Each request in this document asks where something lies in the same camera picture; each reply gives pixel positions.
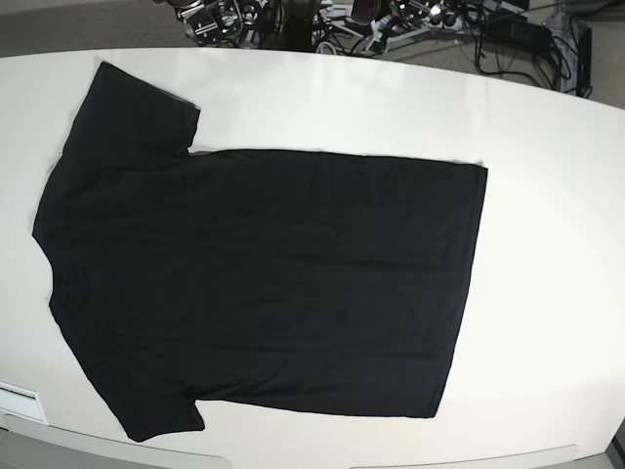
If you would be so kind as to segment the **black T-shirt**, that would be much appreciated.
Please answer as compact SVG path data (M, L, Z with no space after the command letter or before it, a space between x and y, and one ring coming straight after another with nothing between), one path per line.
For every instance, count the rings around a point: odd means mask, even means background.
M284 149L193 154L200 111L99 66L39 202L50 310L127 436L199 401L435 416L487 171Z

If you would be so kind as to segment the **white power strip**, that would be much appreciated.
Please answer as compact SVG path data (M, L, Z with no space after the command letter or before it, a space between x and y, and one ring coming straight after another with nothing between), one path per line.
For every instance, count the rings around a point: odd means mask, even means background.
M444 1L392 1L390 9L407 27L452 27L460 17L459 8Z

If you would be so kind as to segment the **black equipment box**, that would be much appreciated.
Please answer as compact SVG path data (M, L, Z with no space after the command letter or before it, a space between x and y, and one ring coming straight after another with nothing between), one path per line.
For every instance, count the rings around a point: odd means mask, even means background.
M552 45L552 31L511 15L491 15L482 26L485 36L496 44L527 52L542 53Z

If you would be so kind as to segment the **white label plate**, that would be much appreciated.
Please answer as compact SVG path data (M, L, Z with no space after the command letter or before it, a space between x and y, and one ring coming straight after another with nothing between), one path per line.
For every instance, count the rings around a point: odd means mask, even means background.
M47 425L44 408L38 394L8 383L0 383L1 412L35 423Z

